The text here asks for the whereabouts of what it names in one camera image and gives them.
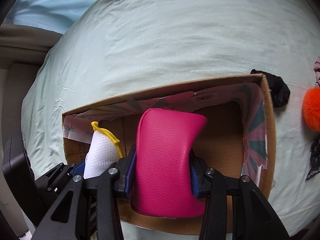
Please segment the white mesh yellow-trimmed pouch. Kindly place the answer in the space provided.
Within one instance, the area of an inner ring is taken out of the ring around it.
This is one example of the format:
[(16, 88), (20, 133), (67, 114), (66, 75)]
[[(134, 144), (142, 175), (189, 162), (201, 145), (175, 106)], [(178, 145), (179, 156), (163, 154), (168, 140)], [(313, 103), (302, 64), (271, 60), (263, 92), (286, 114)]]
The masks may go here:
[(112, 164), (125, 157), (120, 140), (112, 132), (99, 127), (97, 121), (91, 125), (94, 132), (85, 158), (84, 179), (100, 176)]

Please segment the black printed scarf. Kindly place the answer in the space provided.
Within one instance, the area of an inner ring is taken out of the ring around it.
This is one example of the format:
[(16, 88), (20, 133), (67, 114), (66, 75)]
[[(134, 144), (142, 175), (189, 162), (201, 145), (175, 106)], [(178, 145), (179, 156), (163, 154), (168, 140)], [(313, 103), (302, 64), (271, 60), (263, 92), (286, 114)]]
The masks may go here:
[(306, 181), (313, 178), (315, 175), (319, 174), (320, 167), (320, 134), (315, 137), (310, 148), (310, 171), (306, 176)]

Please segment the pink leather pouch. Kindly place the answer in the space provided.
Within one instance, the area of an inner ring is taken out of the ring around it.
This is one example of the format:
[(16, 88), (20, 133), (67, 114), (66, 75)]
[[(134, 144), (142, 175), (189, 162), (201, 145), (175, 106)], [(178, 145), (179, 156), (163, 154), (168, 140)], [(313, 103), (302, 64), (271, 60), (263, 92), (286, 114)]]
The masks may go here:
[(131, 207), (142, 215), (193, 218), (204, 201), (191, 190), (189, 153), (207, 118), (194, 113), (148, 109), (137, 129), (136, 175)]

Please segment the cardboard box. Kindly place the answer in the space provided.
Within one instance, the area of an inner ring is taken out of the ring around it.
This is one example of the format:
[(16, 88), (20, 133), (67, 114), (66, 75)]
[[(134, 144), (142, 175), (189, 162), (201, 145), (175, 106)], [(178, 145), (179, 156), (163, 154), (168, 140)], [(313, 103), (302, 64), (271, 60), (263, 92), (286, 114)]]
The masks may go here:
[(204, 200), (191, 192), (189, 151), (225, 176), (249, 176), (268, 197), (276, 132), (263, 74), (177, 83), (115, 96), (62, 115), (68, 163), (82, 161), (92, 122), (127, 154), (138, 146), (133, 198), (118, 200), (121, 220), (157, 231), (197, 235)]

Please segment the orange fluffy pompom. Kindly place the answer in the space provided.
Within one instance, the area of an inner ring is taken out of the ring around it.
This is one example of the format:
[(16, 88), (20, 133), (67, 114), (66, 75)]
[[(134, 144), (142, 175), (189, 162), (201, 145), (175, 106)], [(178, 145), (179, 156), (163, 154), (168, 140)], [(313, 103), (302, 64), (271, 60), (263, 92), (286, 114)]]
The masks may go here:
[(320, 106), (319, 106), (319, 87), (313, 87), (306, 91), (302, 104), (303, 119), (312, 131), (320, 130)]

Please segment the black cloth bundle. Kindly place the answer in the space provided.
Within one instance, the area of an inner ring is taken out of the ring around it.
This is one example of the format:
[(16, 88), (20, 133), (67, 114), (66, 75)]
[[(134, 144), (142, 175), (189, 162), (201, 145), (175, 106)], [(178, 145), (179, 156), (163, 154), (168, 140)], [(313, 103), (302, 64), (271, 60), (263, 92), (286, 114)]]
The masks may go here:
[(287, 105), (291, 92), (281, 77), (255, 69), (252, 69), (250, 74), (263, 74), (266, 76), (274, 108)]

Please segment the pink striped cloth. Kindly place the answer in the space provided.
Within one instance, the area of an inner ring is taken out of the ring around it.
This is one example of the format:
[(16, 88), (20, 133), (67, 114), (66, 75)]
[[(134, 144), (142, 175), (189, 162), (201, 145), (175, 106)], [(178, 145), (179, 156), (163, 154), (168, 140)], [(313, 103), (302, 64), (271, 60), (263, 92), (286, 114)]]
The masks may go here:
[(317, 60), (313, 66), (313, 70), (316, 74), (316, 87), (320, 87), (320, 57), (317, 57)]

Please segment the pale green bed sheet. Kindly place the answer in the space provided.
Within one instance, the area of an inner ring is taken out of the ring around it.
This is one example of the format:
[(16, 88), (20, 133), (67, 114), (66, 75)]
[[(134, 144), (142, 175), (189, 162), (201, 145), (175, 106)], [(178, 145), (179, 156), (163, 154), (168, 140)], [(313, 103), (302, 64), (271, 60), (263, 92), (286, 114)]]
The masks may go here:
[(65, 161), (62, 114), (112, 96), (208, 77), (280, 76), (291, 95), (275, 113), (270, 203), (290, 235), (319, 214), (306, 180), (314, 139), (302, 120), (315, 84), (319, 21), (304, 0), (97, 0), (48, 52), (22, 104), (36, 177)]

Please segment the light blue curtain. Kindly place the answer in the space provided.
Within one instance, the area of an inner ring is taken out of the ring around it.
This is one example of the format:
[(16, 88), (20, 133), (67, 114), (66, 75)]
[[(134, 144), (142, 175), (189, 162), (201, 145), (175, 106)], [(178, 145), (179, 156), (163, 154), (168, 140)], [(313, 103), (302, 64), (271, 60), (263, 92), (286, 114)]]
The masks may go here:
[(4, 18), (4, 23), (64, 34), (95, 1), (17, 0)]

